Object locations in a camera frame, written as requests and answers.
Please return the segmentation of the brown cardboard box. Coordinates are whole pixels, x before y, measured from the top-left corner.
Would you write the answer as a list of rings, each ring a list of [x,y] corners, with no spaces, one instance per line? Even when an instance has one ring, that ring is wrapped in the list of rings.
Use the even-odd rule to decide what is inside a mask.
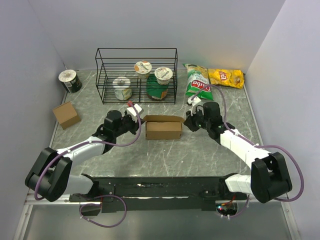
[[[184,119],[174,115],[146,115],[145,138],[147,140],[178,140],[182,136]]]

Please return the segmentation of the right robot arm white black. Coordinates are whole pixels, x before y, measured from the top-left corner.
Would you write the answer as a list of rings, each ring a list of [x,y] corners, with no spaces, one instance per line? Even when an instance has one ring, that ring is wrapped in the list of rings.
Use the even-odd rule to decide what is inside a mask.
[[[218,193],[223,199],[243,193],[267,203],[292,190],[286,160],[281,153],[271,153],[244,140],[233,125],[224,123],[217,102],[202,103],[200,98],[190,97],[187,104],[191,108],[186,112],[184,125],[192,132],[206,130],[211,139],[233,152],[250,168],[249,175],[233,173],[220,179]]]

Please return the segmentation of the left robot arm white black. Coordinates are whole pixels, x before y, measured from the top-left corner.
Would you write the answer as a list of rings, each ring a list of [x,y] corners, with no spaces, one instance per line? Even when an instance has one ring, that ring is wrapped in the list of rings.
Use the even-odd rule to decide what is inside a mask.
[[[25,185],[34,191],[35,200],[54,202],[64,194],[81,194],[87,201],[94,201],[99,195],[99,188],[90,176],[71,175],[72,167],[103,155],[112,147],[120,147],[117,138],[127,132],[139,137],[142,113],[143,109],[138,104],[128,107],[124,113],[111,110],[88,139],[57,150],[44,148],[25,179]]]

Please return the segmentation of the small folded cardboard box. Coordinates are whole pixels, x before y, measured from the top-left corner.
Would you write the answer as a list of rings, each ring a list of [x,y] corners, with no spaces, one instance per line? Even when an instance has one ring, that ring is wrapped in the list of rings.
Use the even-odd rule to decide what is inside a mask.
[[[81,121],[80,116],[70,101],[55,107],[52,111],[63,130]]]

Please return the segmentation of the white lidded cup lower shelf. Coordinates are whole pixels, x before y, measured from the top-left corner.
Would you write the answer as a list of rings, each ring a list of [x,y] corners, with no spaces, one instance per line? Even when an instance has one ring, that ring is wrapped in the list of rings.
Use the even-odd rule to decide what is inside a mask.
[[[128,100],[132,96],[131,81],[125,76],[119,76],[112,82],[115,97],[120,101]]]

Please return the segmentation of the green Chuba chips bag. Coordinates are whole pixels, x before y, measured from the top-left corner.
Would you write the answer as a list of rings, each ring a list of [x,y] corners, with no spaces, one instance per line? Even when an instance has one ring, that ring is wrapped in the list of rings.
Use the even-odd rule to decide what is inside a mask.
[[[208,69],[203,66],[189,63],[185,63],[183,66],[187,71],[187,88],[185,95],[191,97],[201,90],[197,94],[198,98],[213,101],[212,90],[209,86],[210,80]]]

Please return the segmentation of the yellow Lays chips bag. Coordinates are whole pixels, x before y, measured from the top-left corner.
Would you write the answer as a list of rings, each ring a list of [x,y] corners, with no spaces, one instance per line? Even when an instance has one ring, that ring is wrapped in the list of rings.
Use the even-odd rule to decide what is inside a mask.
[[[212,85],[242,89],[245,83],[244,74],[239,69],[209,68],[208,77]]]

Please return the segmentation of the yogurt cup orange label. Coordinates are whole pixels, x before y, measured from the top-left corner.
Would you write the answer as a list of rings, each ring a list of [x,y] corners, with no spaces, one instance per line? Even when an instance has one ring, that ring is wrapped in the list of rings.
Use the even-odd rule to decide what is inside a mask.
[[[141,60],[135,63],[134,70],[140,79],[147,79],[152,70],[152,64],[148,61]]]

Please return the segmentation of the yogurt cup beige label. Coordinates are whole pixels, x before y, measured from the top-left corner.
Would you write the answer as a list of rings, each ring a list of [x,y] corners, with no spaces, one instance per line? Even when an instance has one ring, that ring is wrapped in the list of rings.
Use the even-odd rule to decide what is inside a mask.
[[[168,85],[173,76],[173,71],[169,67],[158,67],[154,71],[157,83],[160,85]]]

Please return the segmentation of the black can white lid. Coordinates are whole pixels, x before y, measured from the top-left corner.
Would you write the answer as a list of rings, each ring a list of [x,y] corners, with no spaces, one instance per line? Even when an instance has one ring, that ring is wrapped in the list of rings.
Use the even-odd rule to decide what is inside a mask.
[[[58,80],[62,83],[68,93],[76,93],[82,87],[82,82],[76,71],[72,69],[62,71],[58,76]]]

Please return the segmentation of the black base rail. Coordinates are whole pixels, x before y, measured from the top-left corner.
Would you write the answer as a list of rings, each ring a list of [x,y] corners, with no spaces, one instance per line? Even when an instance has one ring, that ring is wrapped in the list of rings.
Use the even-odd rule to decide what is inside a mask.
[[[215,211],[216,201],[245,200],[240,190],[231,192],[227,176],[95,177],[89,193],[73,193],[71,202],[102,205],[103,213],[152,210]]]

